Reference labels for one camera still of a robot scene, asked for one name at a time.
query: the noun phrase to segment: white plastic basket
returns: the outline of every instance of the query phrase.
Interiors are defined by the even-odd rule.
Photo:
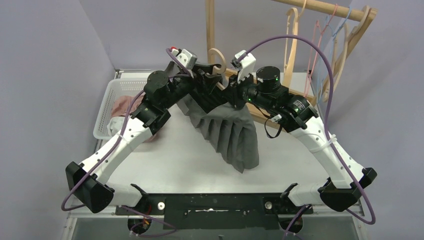
[[[112,118],[114,102],[121,96],[135,96],[146,83],[147,78],[119,78],[109,82],[94,125],[93,135],[96,139],[109,140],[112,138],[108,135],[106,126]]]

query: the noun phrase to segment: white tabletop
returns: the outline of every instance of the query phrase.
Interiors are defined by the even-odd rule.
[[[328,177],[296,138],[282,132],[269,139],[257,122],[259,166],[240,173],[176,105],[169,112],[171,118],[154,141],[137,147],[110,182],[137,184],[147,193],[280,193],[292,183],[323,182]]]

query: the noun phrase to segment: metal screw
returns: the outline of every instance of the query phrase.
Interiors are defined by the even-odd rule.
[[[265,202],[265,208],[266,209],[272,209],[273,208],[273,204],[270,201]]]
[[[163,202],[159,202],[159,203],[157,204],[157,209],[159,209],[159,210],[164,210],[164,209],[165,209],[165,203],[163,203]]]

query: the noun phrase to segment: hanger hook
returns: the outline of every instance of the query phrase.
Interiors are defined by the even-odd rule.
[[[306,7],[306,2],[307,2],[307,1],[308,1],[308,0],[305,0],[305,1],[303,2],[303,6],[302,6],[302,10],[300,11],[299,18],[302,16],[302,14],[304,14],[305,7]]]
[[[352,34],[357,34],[359,29],[362,28],[362,25],[364,25],[365,19],[368,17],[368,13],[370,12],[370,6],[368,5],[364,6],[362,8],[362,12],[364,12],[363,17],[360,20],[359,24],[352,29]]]
[[[342,30],[343,26],[345,25],[346,21],[348,20],[349,16],[351,15],[352,12],[352,8],[351,6],[349,6],[349,12],[347,13],[346,18],[344,19],[344,21],[341,23],[341,25],[338,27],[337,31],[335,31],[332,35],[332,37],[334,38],[337,34],[339,34],[340,30]]]

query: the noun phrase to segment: gray wall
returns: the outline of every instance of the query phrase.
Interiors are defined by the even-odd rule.
[[[351,3],[357,9],[364,5],[378,14],[346,61],[330,131],[359,163],[378,173],[365,190],[377,215],[368,227],[373,239],[424,239],[424,2]]]
[[[56,240],[65,167],[92,154],[114,71],[78,0],[0,6],[0,239]]]
[[[352,0],[326,0],[348,6]],[[157,69],[170,61],[165,48],[176,46],[206,59],[204,0],[80,0],[116,69]],[[215,46],[229,61],[234,54],[269,37],[286,33],[286,12],[291,6],[270,0],[216,0]],[[317,19],[325,14],[305,10],[299,35],[312,38]],[[329,39],[326,34],[322,40]],[[283,67],[285,40],[276,40],[254,51],[256,67]],[[297,45],[295,71],[308,66],[310,48]]]

